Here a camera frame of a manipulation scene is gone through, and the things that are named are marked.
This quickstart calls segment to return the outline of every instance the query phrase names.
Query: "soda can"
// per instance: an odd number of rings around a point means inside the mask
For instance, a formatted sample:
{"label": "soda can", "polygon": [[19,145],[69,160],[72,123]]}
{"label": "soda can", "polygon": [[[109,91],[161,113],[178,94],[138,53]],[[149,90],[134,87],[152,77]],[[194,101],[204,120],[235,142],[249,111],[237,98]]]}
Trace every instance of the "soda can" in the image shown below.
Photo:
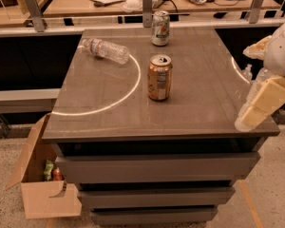
{"label": "soda can", "polygon": [[165,46],[169,42],[170,16],[167,11],[156,11],[152,20],[152,43]]}
{"label": "soda can", "polygon": [[148,96],[155,101],[169,97],[172,79],[172,61],[164,54],[151,58],[148,68]]}

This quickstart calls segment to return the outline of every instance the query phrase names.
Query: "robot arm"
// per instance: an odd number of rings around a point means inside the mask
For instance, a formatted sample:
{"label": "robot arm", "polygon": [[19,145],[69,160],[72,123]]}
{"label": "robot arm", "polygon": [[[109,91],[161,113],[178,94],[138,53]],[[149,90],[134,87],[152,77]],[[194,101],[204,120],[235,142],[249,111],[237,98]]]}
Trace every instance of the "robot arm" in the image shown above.
{"label": "robot arm", "polygon": [[264,68],[256,76],[246,103],[238,113],[235,127],[248,132],[255,129],[285,104],[285,24],[268,41]]}

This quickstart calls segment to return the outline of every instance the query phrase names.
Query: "floor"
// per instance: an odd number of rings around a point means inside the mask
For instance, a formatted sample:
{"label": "floor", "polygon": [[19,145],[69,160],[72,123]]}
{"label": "floor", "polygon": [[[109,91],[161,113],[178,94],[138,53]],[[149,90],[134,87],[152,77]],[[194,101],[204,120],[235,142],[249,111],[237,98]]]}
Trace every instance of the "floor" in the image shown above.
{"label": "floor", "polygon": [[[114,226],[110,228],[281,228],[285,227],[285,125],[259,150],[260,161],[246,180],[235,183],[236,193],[218,214],[203,223]],[[0,228],[100,228],[87,210],[77,218],[25,219],[20,185],[6,190],[11,169],[26,138],[0,139]]]}

